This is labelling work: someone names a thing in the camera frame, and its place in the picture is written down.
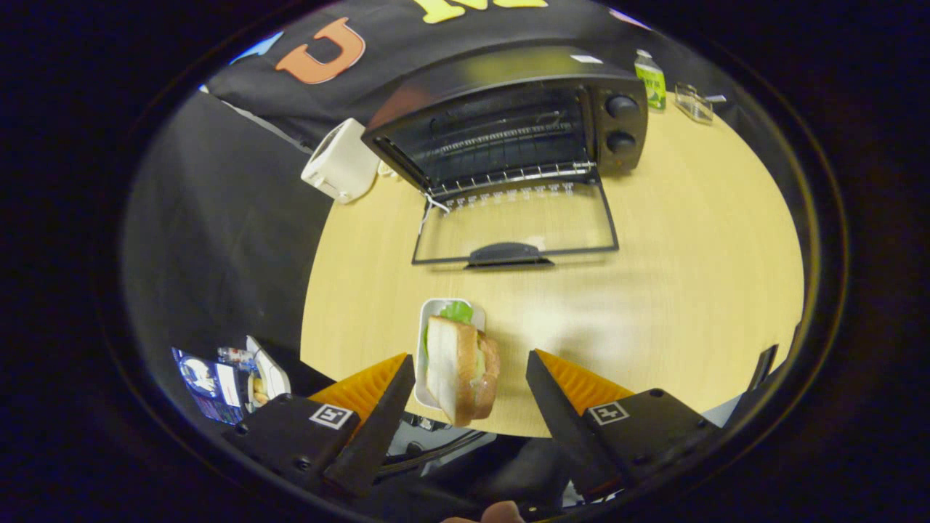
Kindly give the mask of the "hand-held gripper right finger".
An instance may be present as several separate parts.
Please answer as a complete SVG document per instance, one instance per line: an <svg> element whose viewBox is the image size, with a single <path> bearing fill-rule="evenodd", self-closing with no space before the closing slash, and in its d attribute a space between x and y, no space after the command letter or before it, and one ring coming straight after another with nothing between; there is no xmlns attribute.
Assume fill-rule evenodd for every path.
<svg viewBox="0 0 930 523"><path fill-rule="evenodd" d="M526 383L588 502L667 473L720 431L663 389L634 393L539 349L528 355Z"/></svg>

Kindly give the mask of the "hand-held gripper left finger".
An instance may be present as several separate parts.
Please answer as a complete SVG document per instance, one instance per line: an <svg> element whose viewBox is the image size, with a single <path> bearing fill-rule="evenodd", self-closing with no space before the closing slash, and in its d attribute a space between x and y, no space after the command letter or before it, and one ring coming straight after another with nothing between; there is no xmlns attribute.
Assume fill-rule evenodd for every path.
<svg viewBox="0 0 930 523"><path fill-rule="evenodd" d="M414 384L412 355L396 354L311 397L279 394L222 436L300 490L352 500L378 476Z"/></svg>

